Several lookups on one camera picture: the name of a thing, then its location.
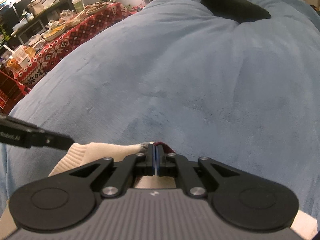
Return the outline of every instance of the blue blanket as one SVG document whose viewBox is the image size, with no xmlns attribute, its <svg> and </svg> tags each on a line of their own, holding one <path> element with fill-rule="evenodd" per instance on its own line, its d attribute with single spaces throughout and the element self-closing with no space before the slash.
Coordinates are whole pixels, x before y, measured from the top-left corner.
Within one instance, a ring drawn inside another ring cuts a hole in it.
<svg viewBox="0 0 320 240">
<path fill-rule="evenodd" d="M 272 18 L 155 0 L 81 45 L 11 116 L 76 142 L 164 141 L 280 182 L 320 219 L 320 18 L 302 0 L 249 0 Z M 65 152 L 1 145 L 0 204 Z"/>
</svg>

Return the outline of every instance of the dark red fabric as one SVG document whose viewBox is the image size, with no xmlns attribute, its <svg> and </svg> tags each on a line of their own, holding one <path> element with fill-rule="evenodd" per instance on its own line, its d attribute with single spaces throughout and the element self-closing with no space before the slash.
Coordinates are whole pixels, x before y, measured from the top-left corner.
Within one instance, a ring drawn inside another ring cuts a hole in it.
<svg viewBox="0 0 320 240">
<path fill-rule="evenodd" d="M 167 144 L 165 144 L 165 143 L 163 143 L 163 142 L 155 142 L 155 143 L 153 143 L 153 145 L 154 145 L 154 146 L 162 145 L 163 152 L 166 153 L 166 154 L 168 154 L 168 153 L 176 153 L 174 150 L 172 150 L 172 149 L 170 148 L 169 145 L 167 145 Z"/>
<path fill-rule="evenodd" d="M 14 75 L 20 83 L 33 88 L 65 56 L 101 31 L 127 18 L 131 13 L 121 3 L 112 3 L 60 37 L 47 43 L 28 67 Z"/>
</svg>

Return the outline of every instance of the cup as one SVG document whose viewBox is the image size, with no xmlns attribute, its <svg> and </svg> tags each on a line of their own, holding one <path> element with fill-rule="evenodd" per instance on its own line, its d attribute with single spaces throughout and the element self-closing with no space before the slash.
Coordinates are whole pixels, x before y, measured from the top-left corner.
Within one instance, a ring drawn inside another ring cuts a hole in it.
<svg viewBox="0 0 320 240">
<path fill-rule="evenodd" d="M 14 57 L 16 60 L 18 60 L 18 63 L 22 62 L 26 58 L 27 54 L 23 49 L 23 45 L 20 45 L 15 49 L 15 51 L 12 53 L 12 57 Z"/>
<path fill-rule="evenodd" d="M 84 11 L 83 0 L 73 0 L 72 4 L 75 7 L 77 13 L 80 13 L 80 12 Z"/>
<path fill-rule="evenodd" d="M 30 59 L 29 55 L 26 55 L 26 57 L 21 62 L 18 61 L 18 64 L 22 68 L 26 68 L 26 67 L 28 67 L 30 61 L 31 61 L 31 59 Z"/>
</svg>

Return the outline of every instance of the metal screw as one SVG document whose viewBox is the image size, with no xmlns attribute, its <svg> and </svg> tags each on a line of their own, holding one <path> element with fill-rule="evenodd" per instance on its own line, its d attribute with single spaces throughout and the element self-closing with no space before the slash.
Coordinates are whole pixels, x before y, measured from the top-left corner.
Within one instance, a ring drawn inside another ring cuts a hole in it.
<svg viewBox="0 0 320 240">
<path fill-rule="evenodd" d="M 205 193 L 205 189 L 203 187 L 193 187 L 191 190 L 190 190 L 190 193 L 193 195 L 193 196 L 201 196 Z"/>
<path fill-rule="evenodd" d="M 160 193 L 158 191 L 152 191 L 150 193 L 151 196 L 158 196 Z"/>
<path fill-rule="evenodd" d="M 118 189 L 116 187 L 105 187 L 102 189 L 102 192 L 105 195 L 112 196 L 118 193 Z"/>
</svg>

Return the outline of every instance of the gray gripper base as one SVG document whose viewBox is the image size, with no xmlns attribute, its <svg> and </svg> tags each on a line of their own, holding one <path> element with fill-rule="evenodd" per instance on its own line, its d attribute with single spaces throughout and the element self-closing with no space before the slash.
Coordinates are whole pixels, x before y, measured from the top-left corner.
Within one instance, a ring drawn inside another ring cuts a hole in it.
<svg viewBox="0 0 320 240">
<path fill-rule="evenodd" d="M 18 229 L 9 240 L 301 240 L 286 228 L 251 233 L 222 221 L 204 200 L 181 189 L 128 189 L 102 201 L 81 225 L 60 233 L 40 234 Z"/>
</svg>

